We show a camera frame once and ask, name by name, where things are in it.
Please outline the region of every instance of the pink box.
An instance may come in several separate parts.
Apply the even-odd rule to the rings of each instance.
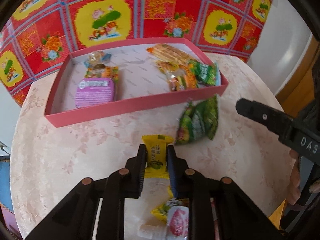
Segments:
[[[184,38],[130,39],[81,49],[69,54],[62,64],[49,93],[44,116],[55,127],[62,127],[118,114],[180,104],[189,99],[204,100],[215,94],[223,94],[228,81],[222,73],[220,86],[169,92],[165,76],[153,63],[156,58],[146,52],[147,47],[158,43],[171,44],[198,58],[202,63],[212,64],[199,48]],[[86,71],[83,62],[88,54],[95,50],[112,54],[108,65],[119,66],[118,90],[121,100],[76,109],[76,87]]]

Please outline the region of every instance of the human hand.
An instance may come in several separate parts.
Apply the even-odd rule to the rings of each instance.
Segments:
[[[291,205],[295,205],[295,203],[300,198],[300,172],[299,172],[299,162],[298,162],[298,153],[294,150],[290,151],[290,157],[295,159],[296,162],[292,168],[290,183],[288,186],[288,195],[287,201]],[[309,188],[310,193],[319,193],[320,192],[320,179],[313,183]]]

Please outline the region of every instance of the screw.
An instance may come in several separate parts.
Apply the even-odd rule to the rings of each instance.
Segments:
[[[224,184],[231,184],[232,179],[230,179],[229,177],[224,177],[224,178],[222,178],[222,182]]]
[[[195,174],[196,172],[195,172],[195,170],[193,170],[193,169],[186,169],[185,170],[185,173],[187,174],[187,175],[193,175],[193,174]]]
[[[129,170],[126,168],[123,168],[121,170],[119,170],[120,175],[127,175],[129,173]]]
[[[83,185],[89,185],[92,182],[91,178],[84,178],[82,181]]]

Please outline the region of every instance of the table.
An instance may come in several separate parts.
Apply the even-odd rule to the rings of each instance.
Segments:
[[[240,59],[207,53],[217,60],[229,86],[220,98],[219,127],[207,138],[176,146],[204,176],[231,177],[269,216],[284,200],[292,168],[289,149],[265,127],[239,116],[236,101],[260,101],[281,110],[262,80]],[[16,220],[23,237],[84,177],[107,177],[136,155],[145,134],[175,137],[177,119],[186,104],[123,114],[55,128],[44,107],[56,74],[34,82],[23,104],[14,134],[10,183]],[[125,202],[125,239],[136,236],[139,223],[157,224],[150,211],[168,200],[165,179],[146,179],[139,200]]]

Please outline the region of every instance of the red patterned fabric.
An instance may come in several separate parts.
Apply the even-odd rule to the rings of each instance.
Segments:
[[[69,52],[123,39],[184,37],[247,62],[272,0],[25,0],[0,35],[0,79],[22,105]]]

